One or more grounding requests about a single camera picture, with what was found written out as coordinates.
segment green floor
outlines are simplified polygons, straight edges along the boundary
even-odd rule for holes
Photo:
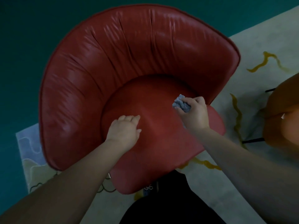
[[[134,3],[180,8],[231,36],[299,0],[0,0],[0,214],[27,194],[15,133],[38,121],[39,85],[54,48],[90,15]]]

